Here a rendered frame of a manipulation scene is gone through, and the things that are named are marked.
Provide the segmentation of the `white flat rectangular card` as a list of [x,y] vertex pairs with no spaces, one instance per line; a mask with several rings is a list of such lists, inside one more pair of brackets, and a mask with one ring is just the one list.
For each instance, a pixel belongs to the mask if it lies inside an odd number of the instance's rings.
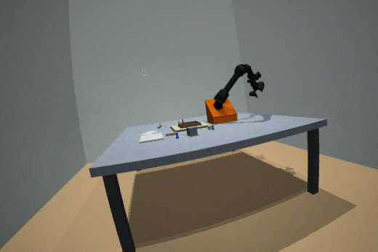
[[144,143],[144,142],[151,142],[151,141],[156,141],[156,140],[160,140],[160,139],[164,139],[161,135],[161,133],[158,133],[158,134],[146,134],[146,135],[142,135],[141,138],[140,138],[140,143]]

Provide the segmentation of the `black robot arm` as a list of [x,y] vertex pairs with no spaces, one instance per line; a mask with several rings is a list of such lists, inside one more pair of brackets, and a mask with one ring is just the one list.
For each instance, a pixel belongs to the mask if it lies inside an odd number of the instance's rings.
[[[261,74],[259,72],[256,72],[255,74],[252,72],[252,69],[249,65],[247,64],[239,64],[236,66],[236,69],[234,70],[234,74],[233,74],[233,77],[229,80],[229,82],[227,83],[227,85],[221,89],[217,95],[214,97],[215,99],[215,103],[214,103],[214,107],[218,110],[218,109],[222,109],[223,108],[223,104],[225,103],[225,100],[227,99],[227,97],[229,96],[228,92],[230,91],[230,89],[232,89],[232,87],[234,86],[234,84],[236,83],[237,79],[240,77],[240,76],[243,76],[245,73],[247,73],[247,82],[250,83],[251,85],[254,85],[256,83],[256,80],[258,80],[261,76]],[[260,85],[257,84],[255,86],[256,90],[260,90],[262,91],[264,89],[264,84],[261,83]]]

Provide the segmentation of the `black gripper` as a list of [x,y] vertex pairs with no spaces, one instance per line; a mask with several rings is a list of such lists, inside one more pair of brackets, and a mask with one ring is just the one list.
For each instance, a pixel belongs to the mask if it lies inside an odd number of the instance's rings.
[[257,84],[260,85],[261,83],[264,83],[264,82],[261,82],[261,81],[260,81],[259,83],[255,83],[254,85],[250,85],[250,86],[253,87],[252,89],[253,89],[254,91],[250,92],[250,93],[249,93],[249,96],[258,98],[258,97],[257,97],[257,93],[256,93],[256,88],[255,88],[255,86],[256,86]]

